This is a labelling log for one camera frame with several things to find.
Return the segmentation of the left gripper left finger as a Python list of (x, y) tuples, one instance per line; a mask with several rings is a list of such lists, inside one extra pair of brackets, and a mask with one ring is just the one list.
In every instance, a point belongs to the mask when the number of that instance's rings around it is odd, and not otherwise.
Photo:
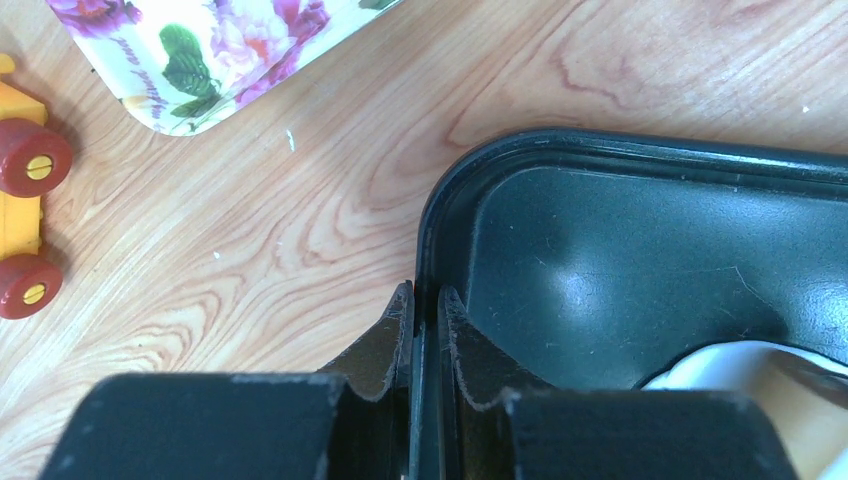
[(74, 411), (44, 479), (400, 479), (414, 292), (312, 373), (125, 373)]

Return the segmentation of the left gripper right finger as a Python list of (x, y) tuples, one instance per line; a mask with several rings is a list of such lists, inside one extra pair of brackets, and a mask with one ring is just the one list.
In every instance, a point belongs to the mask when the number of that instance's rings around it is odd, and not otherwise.
[(482, 334), (443, 287), (445, 479), (793, 479), (749, 398), (686, 390), (559, 389)]

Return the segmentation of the black baking tray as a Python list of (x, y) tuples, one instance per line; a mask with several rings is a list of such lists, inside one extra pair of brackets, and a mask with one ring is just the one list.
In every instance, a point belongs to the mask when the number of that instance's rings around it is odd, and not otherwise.
[(559, 389), (643, 390), (696, 350), (744, 340), (847, 366), (847, 159), (572, 129), (468, 153), (419, 227), (413, 479), (445, 479), (445, 286)]

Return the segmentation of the wooden pastry roller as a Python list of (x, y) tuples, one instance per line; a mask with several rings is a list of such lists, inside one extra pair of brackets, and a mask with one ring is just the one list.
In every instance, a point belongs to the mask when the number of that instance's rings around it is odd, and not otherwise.
[(847, 377), (777, 350), (764, 356), (750, 395), (801, 479), (817, 479), (847, 448)]

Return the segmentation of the floral rectangular tray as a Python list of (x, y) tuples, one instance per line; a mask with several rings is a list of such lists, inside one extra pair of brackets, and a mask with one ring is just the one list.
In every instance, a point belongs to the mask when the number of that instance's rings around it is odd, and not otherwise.
[(391, 1), (49, 2), (111, 93), (146, 127), (192, 136), (393, 7)]

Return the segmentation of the orange toy car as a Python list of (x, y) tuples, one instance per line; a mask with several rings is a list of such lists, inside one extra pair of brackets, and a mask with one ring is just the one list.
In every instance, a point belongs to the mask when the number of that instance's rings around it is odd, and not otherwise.
[(71, 144), (47, 126), (39, 100), (1, 83), (1, 317), (28, 318), (63, 284), (59, 266), (41, 254), (42, 197), (73, 165)]

